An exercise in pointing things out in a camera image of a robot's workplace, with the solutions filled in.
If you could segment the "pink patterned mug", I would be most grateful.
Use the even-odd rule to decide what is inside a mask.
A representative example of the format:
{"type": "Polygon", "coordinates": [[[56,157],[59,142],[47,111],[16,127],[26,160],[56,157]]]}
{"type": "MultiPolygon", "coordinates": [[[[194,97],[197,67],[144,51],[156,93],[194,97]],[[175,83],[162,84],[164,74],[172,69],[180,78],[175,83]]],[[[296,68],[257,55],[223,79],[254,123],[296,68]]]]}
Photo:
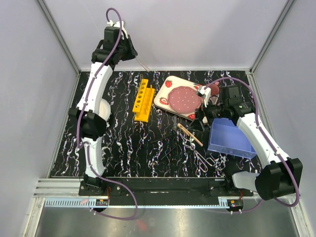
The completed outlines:
{"type": "Polygon", "coordinates": [[[220,92],[219,82],[215,82],[212,85],[208,84],[207,86],[211,90],[209,93],[209,103],[216,104],[218,100],[218,94],[220,92]]]}

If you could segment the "glass test tube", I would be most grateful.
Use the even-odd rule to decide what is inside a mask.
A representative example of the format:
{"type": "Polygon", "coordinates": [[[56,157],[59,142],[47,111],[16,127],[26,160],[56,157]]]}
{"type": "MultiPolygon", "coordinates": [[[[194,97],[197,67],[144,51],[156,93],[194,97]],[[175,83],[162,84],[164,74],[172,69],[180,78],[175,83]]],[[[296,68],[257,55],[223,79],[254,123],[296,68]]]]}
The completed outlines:
{"type": "Polygon", "coordinates": [[[143,62],[140,56],[137,56],[135,59],[146,72],[150,71],[149,67],[143,62]]]}
{"type": "Polygon", "coordinates": [[[140,74],[140,75],[139,75],[139,78],[140,78],[140,85],[142,85],[142,84],[143,84],[143,79],[144,79],[143,74],[140,74]]]}
{"type": "Polygon", "coordinates": [[[178,124],[178,117],[173,116],[172,117],[172,130],[176,131],[177,130],[177,124],[178,124]]]}

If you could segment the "wooden test tube clamp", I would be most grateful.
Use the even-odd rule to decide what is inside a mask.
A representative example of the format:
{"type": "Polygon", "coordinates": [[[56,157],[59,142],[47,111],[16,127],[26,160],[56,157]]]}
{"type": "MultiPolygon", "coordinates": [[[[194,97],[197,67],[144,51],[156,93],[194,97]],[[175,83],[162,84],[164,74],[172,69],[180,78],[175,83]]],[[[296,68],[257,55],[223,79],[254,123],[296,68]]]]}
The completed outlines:
{"type": "Polygon", "coordinates": [[[177,127],[182,130],[187,136],[196,141],[201,147],[203,146],[203,143],[198,138],[196,138],[189,130],[187,130],[182,124],[178,123],[177,127]]]}

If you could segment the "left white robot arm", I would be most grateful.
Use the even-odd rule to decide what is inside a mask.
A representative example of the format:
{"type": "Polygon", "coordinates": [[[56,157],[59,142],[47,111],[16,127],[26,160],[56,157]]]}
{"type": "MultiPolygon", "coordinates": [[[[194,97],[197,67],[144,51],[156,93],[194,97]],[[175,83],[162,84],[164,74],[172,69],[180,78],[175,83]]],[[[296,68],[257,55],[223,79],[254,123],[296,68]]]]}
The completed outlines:
{"type": "Polygon", "coordinates": [[[83,186],[97,196],[107,188],[102,178],[102,137],[111,115],[110,104],[103,99],[105,87],[120,61],[136,58],[137,52],[129,34],[120,22],[104,29],[104,38],[99,41],[91,57],[90,76],[80,101],[69,109],[69,116],[77,120],[77,148],[84,149],[86,169],[83,186]]]}

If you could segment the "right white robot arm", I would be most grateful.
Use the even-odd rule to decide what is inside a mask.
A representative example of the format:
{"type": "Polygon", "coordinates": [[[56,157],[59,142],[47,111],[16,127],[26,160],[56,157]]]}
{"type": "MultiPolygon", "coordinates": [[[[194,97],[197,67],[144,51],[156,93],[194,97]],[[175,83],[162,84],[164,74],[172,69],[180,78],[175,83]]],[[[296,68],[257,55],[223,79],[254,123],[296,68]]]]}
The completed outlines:
{"type": "Polygon", "coordinates": [[[210,102],[211,89],[200,86],[197,95],[203,98],[200,109],[209,124],[214,119],[229,119],[246,136],[254,148],[262,171],[260,173],[237,172],[224,183],[228,195],[235,196],[242,189],[257,192],[261,199],[271,200],[295,194],[299,198],[299,184],[303,165],[298,158],[291,159],[283,151],[262,124],[252,103],[245,103],[237,85],[220,90],[220,104],[210,102]]]}

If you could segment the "pink polka dot plate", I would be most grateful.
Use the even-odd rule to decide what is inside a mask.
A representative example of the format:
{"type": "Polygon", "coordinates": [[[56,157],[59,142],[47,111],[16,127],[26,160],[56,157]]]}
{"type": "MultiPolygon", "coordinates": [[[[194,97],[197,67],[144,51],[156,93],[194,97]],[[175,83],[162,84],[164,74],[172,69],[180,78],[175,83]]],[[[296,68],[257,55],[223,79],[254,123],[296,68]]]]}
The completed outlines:
{"type": "Polygon", "coordinates": [[[192,113],[201,105],[201,97],[197,96],[196,92],[195,89],[188,86],[176,87],[168,94],[168,104],[179,114],[192,113]]]}

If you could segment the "blue plastic box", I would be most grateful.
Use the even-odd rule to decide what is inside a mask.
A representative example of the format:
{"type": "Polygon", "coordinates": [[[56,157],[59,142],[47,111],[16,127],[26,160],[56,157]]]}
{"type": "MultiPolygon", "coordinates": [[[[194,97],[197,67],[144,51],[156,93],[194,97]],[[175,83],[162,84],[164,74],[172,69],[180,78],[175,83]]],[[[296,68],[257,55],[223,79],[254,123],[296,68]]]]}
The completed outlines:
{"type": "Polygon", "coordinates": [[[209,151],[252,159],[257,156],[243,132],[227,118],[215,118],[210,129],[209,151]]]}

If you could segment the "metal crucible tongs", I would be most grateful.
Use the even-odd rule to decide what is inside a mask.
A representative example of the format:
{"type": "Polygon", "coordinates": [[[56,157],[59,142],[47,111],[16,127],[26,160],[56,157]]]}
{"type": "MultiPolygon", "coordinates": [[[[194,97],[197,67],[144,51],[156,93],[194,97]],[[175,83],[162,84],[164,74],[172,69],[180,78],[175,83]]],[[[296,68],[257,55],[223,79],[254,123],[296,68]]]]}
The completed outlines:
{"type": "Polygon", "coordinates": [[[201,171],[207,173],[208,168],[212,166],[210,162],[197,151],[192,138],[186,138],[186,136],[183,133],[180,133],[179,135],[182,139],[183,146],[191,150],[194,154],[194,157],[198,160],[201,171]]]}

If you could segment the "yellow test tube rack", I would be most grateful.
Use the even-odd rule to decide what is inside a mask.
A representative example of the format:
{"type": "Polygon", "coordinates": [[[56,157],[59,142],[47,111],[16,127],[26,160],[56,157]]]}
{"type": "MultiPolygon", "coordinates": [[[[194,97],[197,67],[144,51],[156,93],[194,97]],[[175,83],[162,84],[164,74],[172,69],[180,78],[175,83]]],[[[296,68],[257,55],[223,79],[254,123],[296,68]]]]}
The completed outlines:
{"type": "Polygon", "coordinates": [[[141,79],[141,83],[133,106],[134,120],[148,122],[155,95],[152,85],[148,86],[148,79],[141,79]]]}

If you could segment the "white paper plate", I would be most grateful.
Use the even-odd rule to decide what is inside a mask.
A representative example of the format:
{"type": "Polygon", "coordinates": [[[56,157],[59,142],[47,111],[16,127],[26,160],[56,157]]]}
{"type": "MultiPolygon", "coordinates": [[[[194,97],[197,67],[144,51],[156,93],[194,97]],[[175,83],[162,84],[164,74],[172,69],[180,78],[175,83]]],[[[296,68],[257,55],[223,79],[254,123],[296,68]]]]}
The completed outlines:
{"type": "Polygon", "coordinates": [[[111,115],[110,104],[105,99],[101,99],[100,105],[99,105],[98,116],[101,117],[104,121],[108,121],[110,118],[110,115],[111,115]]]}

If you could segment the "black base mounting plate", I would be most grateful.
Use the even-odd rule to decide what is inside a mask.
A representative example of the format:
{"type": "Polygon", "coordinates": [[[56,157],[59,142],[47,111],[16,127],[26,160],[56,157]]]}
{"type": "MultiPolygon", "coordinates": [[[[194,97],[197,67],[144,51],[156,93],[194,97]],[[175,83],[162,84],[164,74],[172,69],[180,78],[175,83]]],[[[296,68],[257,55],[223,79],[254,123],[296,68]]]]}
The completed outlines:
{"type": "MultiPolygon", "coordinates": [[[[229,188],[226,178],[115,178],[134,193],[138,206],[226,206],[228,199],[253,197],[247,190],[229,188]]],[[[81,181],[79,196],[106,197],[110,195],[110,206],[134,206],[131,194],[122,185],[106,183],[101,188],[81,181]]]]}

